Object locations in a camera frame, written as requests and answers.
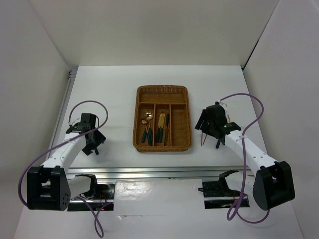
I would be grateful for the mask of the gold knife green handle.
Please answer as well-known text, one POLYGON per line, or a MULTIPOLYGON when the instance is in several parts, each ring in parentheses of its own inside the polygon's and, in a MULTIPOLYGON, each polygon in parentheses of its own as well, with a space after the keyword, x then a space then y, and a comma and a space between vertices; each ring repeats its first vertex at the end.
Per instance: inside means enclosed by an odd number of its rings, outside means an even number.
POLYGON ((163 140, 163 131, 164 131, 164 123, 165 123, 165 113, 160 114, 160 134, 159 134, 159 142, 162 143, 163 140))
POLYGON ((157 130, 157 136, 156 136, 156 142, 159 142, 159 137, 160 137, 160 117, 159 117, 159 121, 158 121, 158 130, 157 130))

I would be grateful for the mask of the large gold spoon green handle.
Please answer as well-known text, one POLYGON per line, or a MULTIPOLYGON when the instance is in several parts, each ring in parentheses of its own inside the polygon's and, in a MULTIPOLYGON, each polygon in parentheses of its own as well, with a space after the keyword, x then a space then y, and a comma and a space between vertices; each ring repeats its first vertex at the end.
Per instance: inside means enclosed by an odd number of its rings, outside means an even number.
POLYGON ((146 120, 148 122, 148 140, 149 140, 149 146, 153 145, 153 132, 151 128, 151 121, 153 119, 153 113, 151 111, 148 111, 145 113, 146 120))

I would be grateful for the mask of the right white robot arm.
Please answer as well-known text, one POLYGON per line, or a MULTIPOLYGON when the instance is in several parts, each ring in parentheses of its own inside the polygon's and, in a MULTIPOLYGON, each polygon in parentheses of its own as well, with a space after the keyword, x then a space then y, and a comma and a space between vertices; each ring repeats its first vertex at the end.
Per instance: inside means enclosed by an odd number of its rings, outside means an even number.
POLYGON ((228 122, 225 109, 215 104, 202 110, 195 129, 216 139, 232 149, 241 159, 246 155, 246 165, 254 174, 253 187, 247 194, 266 211, 295 198, 295 189, 290 165, 268 156, 249 138, 235 122, 228 122))

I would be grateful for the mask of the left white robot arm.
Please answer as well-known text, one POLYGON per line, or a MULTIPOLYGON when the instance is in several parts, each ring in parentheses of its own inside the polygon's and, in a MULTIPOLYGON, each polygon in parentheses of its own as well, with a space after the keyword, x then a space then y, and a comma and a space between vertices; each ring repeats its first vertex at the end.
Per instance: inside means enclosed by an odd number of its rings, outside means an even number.
POLYGON ((98 154, 106 138, 96 128, 98 117, 83 113, 80 121, 66 131, 63 146, 38 167, 27 172, 27 207, 30 210, 64 211, 70 200, 84 195, 88 199, 99 193, 96 176, 78 174, 68 180, 66 173, 80 152, 98 154))

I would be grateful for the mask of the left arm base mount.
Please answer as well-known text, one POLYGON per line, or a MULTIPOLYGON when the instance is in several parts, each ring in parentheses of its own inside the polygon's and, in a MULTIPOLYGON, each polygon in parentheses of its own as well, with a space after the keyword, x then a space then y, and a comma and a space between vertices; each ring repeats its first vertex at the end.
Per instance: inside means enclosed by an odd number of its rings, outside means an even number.
POLYGON ((71 199, 67 211, 112 211, 114 209, 115 184, 98 183, 93 174, 78 174, 68 180, 71 199))

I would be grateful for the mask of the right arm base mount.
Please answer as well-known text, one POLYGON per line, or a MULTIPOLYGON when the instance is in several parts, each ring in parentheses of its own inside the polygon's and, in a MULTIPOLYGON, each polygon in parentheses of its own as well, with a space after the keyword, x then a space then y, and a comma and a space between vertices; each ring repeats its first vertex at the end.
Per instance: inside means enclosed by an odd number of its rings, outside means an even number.
POLYGON ((226 184, 226 177, 237 172, 229 170, 220 174, 217 181, 202 182, 197 190, 203 193, 205 209, 229 209, 239 199, 240 192, 229 189, 226 184))

